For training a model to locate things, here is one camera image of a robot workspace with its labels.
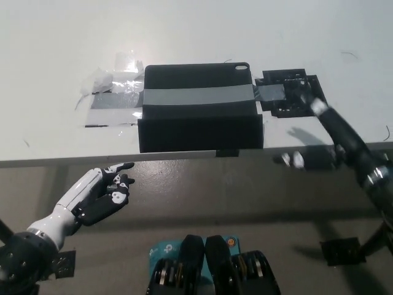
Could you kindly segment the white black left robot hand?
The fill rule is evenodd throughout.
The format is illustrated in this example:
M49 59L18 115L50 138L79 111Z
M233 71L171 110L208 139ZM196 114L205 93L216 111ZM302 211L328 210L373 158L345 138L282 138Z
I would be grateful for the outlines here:
M66 237L80 226L92 226L128 204L134 179L122 171L133 167L133 162L126 162L87 171L57 201L52 212L33 222L27 231L62 249Z

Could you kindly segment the dark right robot hand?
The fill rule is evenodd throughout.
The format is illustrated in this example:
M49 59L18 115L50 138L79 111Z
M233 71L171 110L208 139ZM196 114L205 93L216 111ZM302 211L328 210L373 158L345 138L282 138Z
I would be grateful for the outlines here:
M372 185L390 176L389 161L375 155L339 113L315 98L309 108L333 141L333 146L285 152L273 157L274 163L304 171L336 170L342 164L352 168L360 185Z

